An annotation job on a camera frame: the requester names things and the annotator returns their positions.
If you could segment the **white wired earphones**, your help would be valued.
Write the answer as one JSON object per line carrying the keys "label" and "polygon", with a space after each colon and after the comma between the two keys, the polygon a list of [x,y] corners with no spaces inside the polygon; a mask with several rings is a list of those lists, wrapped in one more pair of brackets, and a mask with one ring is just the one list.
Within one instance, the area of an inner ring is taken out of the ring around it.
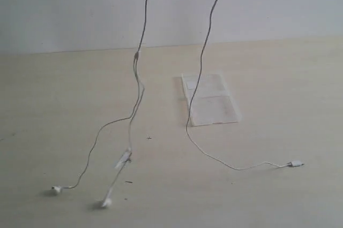
{"label": "white wired earphones", "polygon": [[[203,54],[204,54],[204,51],[205,51],[205,48],[207,46],[207,42],[208,42],[208,38],[210,37],[210,33],[211,33],[211,29],[212,29],[212,17],[213,17],[213,12],[214,12],[214,9],[217,5],[217,2],[218,0],[214,0],[214,3],[212,4],[212,7],[211,7],[211,10],[210,10],[210,14],[209,14],[209,18],[208,18],[208,29],[207,29],[207,33],[206,33],[206,38],[205,38],[205,41],[203,43],[203,46],[202,46],[202,50],[200,52],[200,57],[199,57],[199,73],[198,73],[198,78],[197,78],[197,82],[196,82],[196,86],[195,86],[195,89],[193,91],[193,94],[192,94],[192,97],[191,97],[191,100],[190,100],[190,103],[188,105],[188,118],[187,118],[187,122],[186,122],[186,125],[185,125],[185,132],[187,134],[187,137],[188,139],[196,146],[196,148],[205,156],[221,163],[222,165],[232,169],[232,170],[235,170],[235,171],[245,171],[245,170],[249,170],[249,169],[253,169],[253,168],[257,168],[261,165],[270,165],[270,166],[273,166],[275,168],[278,168],[278,169],[281,169],[281,168],[296,168],[296,167],[299,167],[299,166],[304,166],[304,163],[302,161],[299,161],[299,160],[295,160],[295,161],[290,161],[288,163],[286,163],[285,165],[278,165],[278,164],[275,164],[275,163],[271,163],[271,162],[261,162],[259,164],[256,164],[256,165],[253,165],[253,166],[249,166],[247,168],[236,168],[236,167],[233,167],[227,163],[225,163],[224,161],[222,161],[221,159],[219,158],[216,158],[212,155],[210,155],[209,153],[207,153],[206,151],[204,151],[196,142],[193,141],[193,139],[191,138],[191,135],[189,134],[189,131],[188,131],[188,126],[189,126],[189,122],[190,122],[190,118],[191,118],[191,109],[192,109],[192,103],[193,103],[193,100],[195,98],[195,95],[196,95],[196,92],[198,90],[198,87],[199,87],[199,84],[200,84],[200,79],[202,77],[202,71],[203,71]],[[100,201],[100,208],[108,208],[111,206],[112,204],[112,200],[111,200],[111,194],[112,194],[112,191],[113,191],[113,188],[114,188],[114,185],[118,179],[118,176],[121,174],[122,170],[125,168],[125,166],[132,162],[132,142],[131,142],[131,128],[132,128],[132,123],[136,117],[136,114],[137,114],[137,111],[140,107],[140,104],[141,104],[141,101],[143,99],[143,96],[144,96],[144,92],[145,92],[145,87],[144,87],[144,84],[141,82],[140,80],[140,77],[139,77],[139,73],[138,73],[138,61],[139,61],[139,57],[140,57],[140,50],[141,50],[141,47],[143,45],[143,39],[144,39],[144,36],[145,36],[145,32],[146,32],[146,24],[147,24],[147,5],[148,5],[148,0],[145,0],[145,4],[144,4],[144,24],[143,24],[143,31],[141,33],[141,37],[140,37],[140,42],[139,42],[139,45],[138,45],[138,49],[137,51],[135,52],[135,55],[133,57],[133,64],[132,64],[132,68],[133,68],[133,74],[135,76],[135,80],[136,80],[136,83],[137,83],[137,88],[138,88],[138,95],[137,95],[137,100],[132,108],[132,113],[130,114],[130,116],[126,117],[126,118],[121,118],[121,119],[117,119],[117,120],[113,120],[113,121],[110,121],[104,125],[102,125],[100,127],[100,129],[98,130],[97,134],[96,134],[96,137],[95,137],[95,140],[94,140],[94,143],[88,153],[88,156],[87,156],[87,162],[86,162],[86,165],[83,169],[83,171],[81,172],[81,174],[78,176],[78,179],[77,179],[77,182],[75,185],[72,185],[72,186],[52,186],[51,189],[50,189],[50,192],[53,196],[55,195],[59,195],[61,194],[64,190],[71,190],[71,189],[75,189],[76,187],[78,187],[78,185],[80,184],[80,181],[82,179],[82,177],[84,176],[84,174],[86,173],[87,169],[88,169],[88,166],[89,166],[89,163],[90,163],[90,158],[91,158],[91,153],[92,151],[94,150],[94,148],[96,147],[97,145],[97,142],[98,142],[98,138],[99,138],[99,135],[100,133],[102,132],[102,130],[104,128],[106,128],[107,126],[109,125],[112,125],[114,123],[117,123],[117,122],[121,122],[121,121],[125,121],[125,120],[128,120],[129,121],[129,127],[128,127],[128,147],[127,149],[123,152],[121,158],[119,159],[119,161],[116,163],[115,165],[115,168],[116,169],[119,169],[114,180],[112,181],[112,183],[110,184],[106,194],[105,194],[105,197],[102,201]]]}

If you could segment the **clear plastic storage case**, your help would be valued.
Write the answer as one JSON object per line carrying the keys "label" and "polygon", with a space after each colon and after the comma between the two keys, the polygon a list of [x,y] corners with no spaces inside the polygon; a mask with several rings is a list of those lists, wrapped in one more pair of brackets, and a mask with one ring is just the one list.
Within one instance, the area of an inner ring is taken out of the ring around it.
{"label": "clear plastic storage case", "polygon": [[242,116],[221,73],[182,74],[192,126],[237,123]]}

